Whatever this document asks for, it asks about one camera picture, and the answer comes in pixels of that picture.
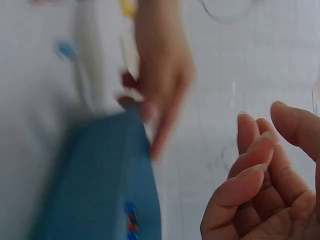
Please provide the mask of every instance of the blue cardboard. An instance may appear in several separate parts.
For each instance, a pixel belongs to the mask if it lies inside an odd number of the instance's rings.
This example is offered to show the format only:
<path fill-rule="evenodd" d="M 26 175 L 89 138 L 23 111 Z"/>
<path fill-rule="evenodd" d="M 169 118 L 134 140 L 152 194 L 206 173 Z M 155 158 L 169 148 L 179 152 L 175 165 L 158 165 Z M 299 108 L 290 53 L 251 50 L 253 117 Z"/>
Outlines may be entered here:
<path fill-rule="evenodd" d="M 73 131 L 31 240 L 126 240 L 128 202 L 138 239 L 161 240 L 149 143 L 134 108 Z"/>

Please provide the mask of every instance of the fingernail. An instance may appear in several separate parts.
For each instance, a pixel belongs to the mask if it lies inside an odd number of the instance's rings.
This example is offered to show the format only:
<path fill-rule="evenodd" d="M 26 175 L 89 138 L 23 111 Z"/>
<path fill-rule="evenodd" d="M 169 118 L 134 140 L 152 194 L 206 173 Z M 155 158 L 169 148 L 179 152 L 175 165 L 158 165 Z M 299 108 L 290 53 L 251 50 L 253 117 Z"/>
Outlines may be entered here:
<path fill-rule="evenodd" d="M 241 116 L 241 115 L 248 115 L 248 113 L 246 113 L 245 111 L 241 111 L 239 112 L 238 116 Z"/>
<path fill-rule="evenodd" d="M 269 131 L 265 131 L 264 133 L 262 133 L 259 138 L 260 138 L 260 139 L 263 139 L 263 138 L 269 139 L 269 140 L 271 140 L 272 142 L 275 141 L 272 133 L 269 132 Z"/>
<path fill-rule="evenodd" d="M 258 139 L 249 147 L 249 149 L 246 151 L 247 153 L 250 153 L 255 150 L 259 145 L 258 143 L 261 142 L 263 139 L 269 139 L 271 142 L 275 143 L 274 137 L 271 132 L 265 131 L 262 133 Z"/>
<path fill-rule="evenodd" d="M 284 104 L 282 101 L 275 101 L 273 104 L 278 104 L 278 105 L 280 105 L 282 107 L 288 107 L 288 105 Z"/>
<path fill-rule="evenodd" d="M 257 164 L 255 166 L 252 166 L 252 167 L 249 167 L 249 168 L 243 170 L 242 172 L 240 172 L 234 178 L 235 179 L 243 178 L 245 176 L 248 176 L 251 173 L 258 172 L 258 171 L 261 171 L 261 172 L 264 173 L 265 171 L 267 171 L 267 169 L 268 169 L 268 165 L 267 164 L 265 164 L 265 163 Z"/>

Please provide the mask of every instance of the yellow push pin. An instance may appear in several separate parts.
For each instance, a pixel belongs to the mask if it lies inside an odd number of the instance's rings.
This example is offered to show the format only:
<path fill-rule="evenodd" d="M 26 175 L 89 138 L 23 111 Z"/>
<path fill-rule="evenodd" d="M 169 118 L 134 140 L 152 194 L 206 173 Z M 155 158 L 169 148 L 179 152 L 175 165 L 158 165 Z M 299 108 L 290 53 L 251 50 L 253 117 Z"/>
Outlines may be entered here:
<path fill-rule="evenodd" d="M 135 18 L 137 7 L 130 0 L 121 0 L 121 7 L 123 16 Z"/>

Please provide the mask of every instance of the hand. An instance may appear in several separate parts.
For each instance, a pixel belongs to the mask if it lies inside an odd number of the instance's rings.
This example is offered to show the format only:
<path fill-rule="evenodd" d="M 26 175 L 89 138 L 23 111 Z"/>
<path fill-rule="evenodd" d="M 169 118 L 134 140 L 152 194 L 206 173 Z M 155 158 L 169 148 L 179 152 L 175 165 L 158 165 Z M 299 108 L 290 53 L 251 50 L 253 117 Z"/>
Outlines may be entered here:
<path fill-rule="evenodd" d="M 156 120 L 151 157 L 159 157 L 194 79 L 194 64 L 177 0 L 142 0 L 135 19 L 139 78 L 126 73 L 123 85 L 138 90 L 145 122 Z"/>
<path fill-rule="evenodd" d="M 207 205 L 203 240 L 320 239 L 320 118 L 280 102 L 271 107 L 271 118 L 289 143 L 318 161 L 317 198 L 293 170 L 274 128 L 239 115 L 240 157 Z"/>

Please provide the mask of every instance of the blue push pin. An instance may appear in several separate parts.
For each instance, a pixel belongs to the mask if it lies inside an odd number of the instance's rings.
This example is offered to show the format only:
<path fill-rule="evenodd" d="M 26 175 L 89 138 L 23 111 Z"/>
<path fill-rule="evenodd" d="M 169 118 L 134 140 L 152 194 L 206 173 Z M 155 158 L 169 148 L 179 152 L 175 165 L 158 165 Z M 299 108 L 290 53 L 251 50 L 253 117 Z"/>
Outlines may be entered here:
<path fill-rule="evenodd" d="M 135 232 L 128 232 L 128 240 L 138 240 L 138 236 Z"/>
<path fill-rule="evenodd" d="M 75 61 L 79 56 L 78 47 L 67 41 L 58 42 L 56 51 L 59 57 L 63 56 L 70 61 Z"/>
<path fill-rule="evenodd" d="M 127 202 L 127 203 L 125 204 L 124 211 L 125 211 L 126 214 L 128 214 L 128 215 L 130 215 L 130 214 L 136 214 L 136 213 L 137 213 L 136 207 L 135 207 L 135 205 L 134 205 L 132 202 Z"/>

